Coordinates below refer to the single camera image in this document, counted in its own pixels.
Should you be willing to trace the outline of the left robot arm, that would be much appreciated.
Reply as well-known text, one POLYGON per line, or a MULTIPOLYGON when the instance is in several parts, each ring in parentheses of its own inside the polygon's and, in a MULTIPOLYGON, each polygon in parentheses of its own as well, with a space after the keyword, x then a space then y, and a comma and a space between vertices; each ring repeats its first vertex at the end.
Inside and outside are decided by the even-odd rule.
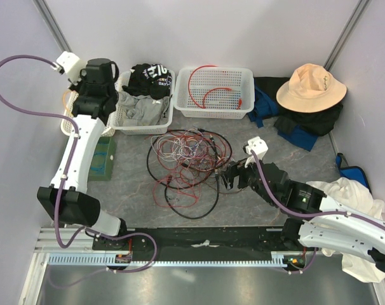
POLYGON ((57 58, 57 64, 78 96, 72 105, 72 128, 60 166, 50 186, 38 189, 37 198, 53 219, 55 229, 61 224, 84 226, 107 235, 113 249, 124 249, 129 236, 120 229, 121 220, 104 212, 99 200, 86 193, 96 146, 116 110, 119 69, 112 60, 84 61, 67 51, 57 58))

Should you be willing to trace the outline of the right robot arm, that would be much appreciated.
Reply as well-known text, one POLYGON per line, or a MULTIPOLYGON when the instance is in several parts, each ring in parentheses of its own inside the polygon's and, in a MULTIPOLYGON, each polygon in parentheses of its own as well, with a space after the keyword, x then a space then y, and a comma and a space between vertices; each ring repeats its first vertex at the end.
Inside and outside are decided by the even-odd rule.
POLYGON ((280 234, 287 250, 328 248, 371 262, 385 273, 385 222, 333 199, 309 184, 289 179, 274 163, 241 160, 221 171, 226 187, 249 187, 288 215, 280 234))

